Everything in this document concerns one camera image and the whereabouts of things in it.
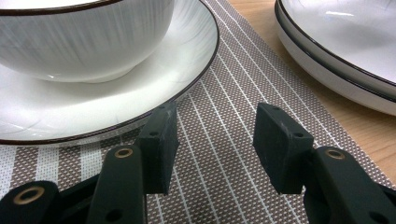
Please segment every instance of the striped placemat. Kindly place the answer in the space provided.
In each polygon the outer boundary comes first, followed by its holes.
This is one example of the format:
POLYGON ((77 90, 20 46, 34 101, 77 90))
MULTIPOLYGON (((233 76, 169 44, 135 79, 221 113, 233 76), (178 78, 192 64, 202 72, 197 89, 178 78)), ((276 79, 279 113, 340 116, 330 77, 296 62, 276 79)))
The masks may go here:
MULTIPOLYGON (((390 181, 226 0, 205 0, 220 29, 218 54, 179 103, 180 147, 170 194, 148 195, 150 223, 307 223, 300 195, 277 195, 252 147, 258 102, 283 108, 315 147, 351 153, 376 182, 390 181)), ((60 189, 100 172, 106 152, 139 130, 71 147, 0 147, 0 196, 32 180, 60 189)))

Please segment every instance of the woven placemat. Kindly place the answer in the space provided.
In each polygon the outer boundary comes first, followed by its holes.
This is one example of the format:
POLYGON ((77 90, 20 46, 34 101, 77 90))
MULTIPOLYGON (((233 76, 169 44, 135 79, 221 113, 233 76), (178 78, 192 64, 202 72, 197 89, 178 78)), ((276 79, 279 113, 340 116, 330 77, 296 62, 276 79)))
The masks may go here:
MULTIPOLYGON (((148 195, 150 223, 307 223, 300 195, 277 195, 252 147, 258 102, 283 108, 315 147, 351 153, 376 182, 374 163, 226 0, 206 0, 220 29, 218 54, 179 103, 180 147, 168 196, 148 195)), ((100 172, 106 152, 139 130, 74 147, 0 147, 0 196, 32 180, 67 189, 100 172)))

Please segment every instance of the dish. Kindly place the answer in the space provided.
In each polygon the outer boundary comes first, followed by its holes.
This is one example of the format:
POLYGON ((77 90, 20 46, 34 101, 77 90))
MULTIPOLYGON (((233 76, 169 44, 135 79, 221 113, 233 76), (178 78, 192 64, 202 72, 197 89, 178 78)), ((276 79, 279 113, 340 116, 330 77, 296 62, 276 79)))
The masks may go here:
POLYGON ((382 36, 381 32, 385 32, 389 23, 384 26, 378 24, 386 17, 390 21, 393 18, 396 20, 393 13, 396 6, 389 2, 389 12, 381 14, 378 11, 384 11, 385 3, 360 2, 278 0, 276 18, 279 37, 293 58, 318 81, 359 104, 395 115, 392 108, 396 104, 396 65, 389 60, 395 61, 396 54, 389 54, 383 49, 396 50, 396 45, 388 43, 396 43, 396 32, 386 32, 380 39, 373 38, 373 35, 382 36), (378 18, 373 21, 370 20, 372 17, 378 18), (378 27, 379 33, 373 33, 373 26, 378 27), (378 43, 375 41, 381 42, 381 46, 376 45, 378 43), (296 50, 301 50, 310 59, 298 58, 301 55, 296 50), (320 71, 308 64, 312 61, 321 67, 320 71))
POLYGON ((161 45, 124 77, 58 83, 13 76, 0 66, 0 144, 85 141, 136 128, 153 108, 180 99, 193 86, 218 45, 219 29, 208 8, 199 1, 177 0, 161 45))

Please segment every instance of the wooden surface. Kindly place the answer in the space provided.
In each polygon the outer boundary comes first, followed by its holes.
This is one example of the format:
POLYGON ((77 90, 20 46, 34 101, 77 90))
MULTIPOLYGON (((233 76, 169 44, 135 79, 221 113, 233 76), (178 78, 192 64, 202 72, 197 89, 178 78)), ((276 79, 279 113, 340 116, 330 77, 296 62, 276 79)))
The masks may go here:
POLYGON ((273 51, 304 81, 387 177, 396 184, 396 117, 358 105, 309 76, 276 34, 275 0, 228 0, 273 51))

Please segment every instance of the white plate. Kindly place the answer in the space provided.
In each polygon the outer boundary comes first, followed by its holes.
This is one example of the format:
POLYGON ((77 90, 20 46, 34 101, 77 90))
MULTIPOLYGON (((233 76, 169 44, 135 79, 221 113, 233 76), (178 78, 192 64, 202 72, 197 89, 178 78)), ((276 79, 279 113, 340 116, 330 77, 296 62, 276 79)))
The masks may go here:
POLYGON ((388 30, 396 21, 392 1, 278 0, 276 17, 279 29, 310 59, 296 58, 279 35, 282 43, 314 78, 357 103, 396 114, 396 29, 388 30), (309 68, 312 61, 331 75, 309 68))
POLYGON ((0 144, 59 143, 141 125, 153 108, 177 100, 201 77, 218 45, 218 26, 206 6, 176 0, 161 45, 116 80, 49 82, 0 65, 0 144))

